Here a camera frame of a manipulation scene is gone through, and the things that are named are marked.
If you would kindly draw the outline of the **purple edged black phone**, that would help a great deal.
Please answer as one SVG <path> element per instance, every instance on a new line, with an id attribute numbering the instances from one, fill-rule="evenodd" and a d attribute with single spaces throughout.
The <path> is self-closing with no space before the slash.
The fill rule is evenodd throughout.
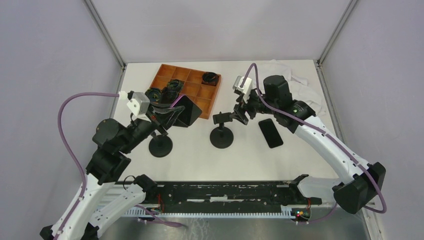
<path id="1" fill-rule="evenodd" d="M 203 113 L 203 111 L 187 95 L 179 96 L 171 105 L 171 108 L 184 107 L 184 110 L 178 115 L 173 126 L 188 128 Z"/>

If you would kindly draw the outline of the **black round base phone stand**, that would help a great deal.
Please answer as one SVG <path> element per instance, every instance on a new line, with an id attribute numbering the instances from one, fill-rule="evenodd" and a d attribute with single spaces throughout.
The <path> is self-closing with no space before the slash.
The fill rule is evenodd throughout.
<path id="1" fill-rule="evenodd" d="M 231 112 L 222 113 L 213 115 L 213 123 L 218 125 L 214 128 L 210 135 L 209 140 L 211 144 L 218 149 L 228 148 L 234 141 L 233 132 L 225 127 L 225 123 L 232 122 Z"/>

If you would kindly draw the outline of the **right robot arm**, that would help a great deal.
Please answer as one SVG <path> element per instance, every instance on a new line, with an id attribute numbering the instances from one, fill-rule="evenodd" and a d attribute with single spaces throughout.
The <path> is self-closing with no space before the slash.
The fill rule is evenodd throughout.
<path id="1" fill-rule="evenodd" d="M 309 144 L 337 175 L 305 176 L 289 189 L 289 199 L 302 204 L 308 198 L 319 198 L 337 203 L 350 214 L 362 208 L 371 210 L 368 203 L 382 195 L 386 168 L 379 162 L 369 163 L 332 134 L 307 103 L 293 99 L 289 83 L 282 75 L 266 77 L 263 87 L 261 92 L 253 87 L 251 78 L 238 76 L 232 87 L 238 98 L 231 118 L 247 125 L 256 114 L 274 116 L 279 125 Z"/>

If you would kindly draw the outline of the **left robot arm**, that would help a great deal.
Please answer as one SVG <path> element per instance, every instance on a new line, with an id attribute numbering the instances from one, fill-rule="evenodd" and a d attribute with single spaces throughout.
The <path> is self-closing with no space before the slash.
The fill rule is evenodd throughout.
<path id="1" fill-rule="evenodd" d="M 165 133 L 185 106 L 161 108 L 149 105 L 148 120 L 136 119 L 124 126 L 113 118 L 101 121 L 92 140 L 97 144 L 86 167 L 84 182 L 62 217 L 40 231 L 44 240 L 97 240 L 125 212 L 136 204 L 153 203 L 157 183 L 145 174 L 135 178 L 128 189 L 101 209 L 100 201 L 120 179 L 131 159 L 126 157 L 155 131 Z"/>

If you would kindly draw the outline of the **small black phone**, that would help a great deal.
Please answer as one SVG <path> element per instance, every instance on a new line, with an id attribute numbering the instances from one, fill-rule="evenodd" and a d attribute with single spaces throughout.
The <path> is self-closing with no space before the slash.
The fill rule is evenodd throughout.
<path id="1" fill-rule="evenodd" d="M 280 147 L 284 144 L 272 119 L 268 118 L 261 120 L 258 122 L 258 125 L 270 149 Z"/>

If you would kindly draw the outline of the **rolled dark patterned tie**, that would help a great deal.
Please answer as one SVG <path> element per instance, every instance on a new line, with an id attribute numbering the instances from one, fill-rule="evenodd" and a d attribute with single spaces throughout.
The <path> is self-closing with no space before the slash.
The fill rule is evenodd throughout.
<path id="1" fill-rule="evenodd" d="M 161 90 L 161 95 L 159 99 L 160 104 L 172 104 L 179 96 L 179 92 L 170 87 L 164 87 Z"/>

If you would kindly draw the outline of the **rolled blue yellow tie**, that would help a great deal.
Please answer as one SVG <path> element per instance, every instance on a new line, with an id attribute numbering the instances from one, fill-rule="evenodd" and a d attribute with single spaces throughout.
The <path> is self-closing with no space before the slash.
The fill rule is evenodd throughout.
<path id="1" fill-rule="evenodd" d="M 162 90 L 160 88 L 151 87 L 147 89 L 144 94 L 149 98 L 153 103 L 158 103 L 161 99 Z"/>

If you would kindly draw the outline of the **rolled green patterned tie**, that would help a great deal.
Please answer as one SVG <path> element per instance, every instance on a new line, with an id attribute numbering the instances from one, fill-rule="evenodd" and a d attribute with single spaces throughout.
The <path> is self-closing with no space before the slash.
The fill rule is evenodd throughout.
<path id="1" fill-rule="evenodd" d="M 184 87 L 184 81 L 179 80 L 179 79 L 171 79 L 166 87 L 170 90 L 170 91 L 175 91 L 177 93 L 180 93 Z"/>

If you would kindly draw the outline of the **orange wooden compartment tray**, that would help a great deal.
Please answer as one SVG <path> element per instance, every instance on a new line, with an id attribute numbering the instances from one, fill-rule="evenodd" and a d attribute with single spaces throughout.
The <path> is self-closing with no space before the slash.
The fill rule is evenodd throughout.
<path id="1" fill-rule="evenodd" d="M 190 98 L 202 110 L 200 118 L 208 120 L 220 89 L 222 75 L 217 74 L 216 83 L 212 84 L 203 80 L 205 74 L 202 70 L 162 64 L 149 87 L 162 90 L 168 82 L 179 80 L 182 82 L 179 94 Z"/>

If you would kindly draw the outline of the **rolled tie top right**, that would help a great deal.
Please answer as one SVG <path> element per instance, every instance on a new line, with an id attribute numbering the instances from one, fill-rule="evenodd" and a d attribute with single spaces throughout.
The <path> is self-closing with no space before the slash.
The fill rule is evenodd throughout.
<path id="1" fill-rule="evenodd" d="M 202 84 L 207 86 L 214 86 L 216 87 L 219 82 L 219 75 L 215 72 L 205 72 L 202 75 Z"/>

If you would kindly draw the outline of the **white crumpled cloth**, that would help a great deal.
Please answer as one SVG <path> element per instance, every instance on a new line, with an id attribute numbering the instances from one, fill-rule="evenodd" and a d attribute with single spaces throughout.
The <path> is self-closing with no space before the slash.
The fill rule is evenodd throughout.
<path id="1" fill-rule="evenodd" d="M 289 65 L 284 64 L 282 60 L 272 59 L 264 63 L 258 63 L 257 68 L 260 80 L 274 75 L 283 76 L 288 82 L 289 90 L 294 100 L 304 101 L 320 117 L 327 114 L 324 98 L 312 88 L 310 80 L 307 77 L 296 75 L 293 69 Z"/>

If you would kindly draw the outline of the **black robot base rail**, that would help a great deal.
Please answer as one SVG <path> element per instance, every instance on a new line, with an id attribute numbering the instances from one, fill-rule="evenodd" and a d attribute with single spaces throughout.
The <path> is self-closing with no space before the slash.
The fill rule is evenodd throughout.
<path id="1" fill-rule="evenodd" d="M 305 197 L 294 180 L 159 181 L 143 204 L 161 205 L 166 214 L 261 214 L 320 205 L 322 200 Z"/>

